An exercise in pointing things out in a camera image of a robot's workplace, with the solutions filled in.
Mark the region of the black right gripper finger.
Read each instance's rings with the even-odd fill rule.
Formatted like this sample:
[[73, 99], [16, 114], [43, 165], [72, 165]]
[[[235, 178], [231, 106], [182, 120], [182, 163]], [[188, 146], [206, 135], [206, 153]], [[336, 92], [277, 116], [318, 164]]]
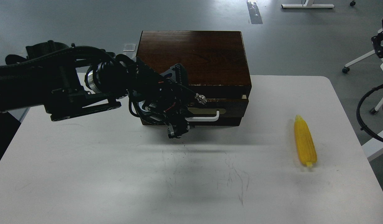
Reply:
[[371, 38], [371, 42], [372, 42], [372, 46], [373, 46], [374, 52], [377, 55], [377, 57], [379, 57], [379, 58], [383, 58], [383, 45], [382, 45], [382, 41], [383, 41], [383, 33], [379, 33], [376, 36], [373, 36]]

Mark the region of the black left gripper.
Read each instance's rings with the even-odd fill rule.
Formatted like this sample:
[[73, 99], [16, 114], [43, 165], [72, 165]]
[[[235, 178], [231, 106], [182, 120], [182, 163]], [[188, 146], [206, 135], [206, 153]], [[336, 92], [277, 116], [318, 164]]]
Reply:
[[116, 84], [129, 97], [129, 111], [149, 125], [167, 125], [169, 139], [181, 138], [190, 130], [188, 103], [196, 100], [205, 105], [204, 95], [188, 87], [186, 68], [177, 63], [158, 73], [140, 58], [117, 55]]

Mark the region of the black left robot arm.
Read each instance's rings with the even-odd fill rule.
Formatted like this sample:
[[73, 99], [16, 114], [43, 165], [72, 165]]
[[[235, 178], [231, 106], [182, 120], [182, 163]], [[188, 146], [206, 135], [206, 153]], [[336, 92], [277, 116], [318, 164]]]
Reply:
[[52, 40], [26, 52], [7, 55], [0, 66], [0, 160], [14, 136], [10, 110], [42, 105], [51, 121], [61, 121], [119, 108], [119, 99], [128, 97], [130, 114], [165, 125], [169, 138], [180, 138], [191, 128], [189, 104], [207, 103], [189, 88], [179, 63], [160, 74], [138, 57]]

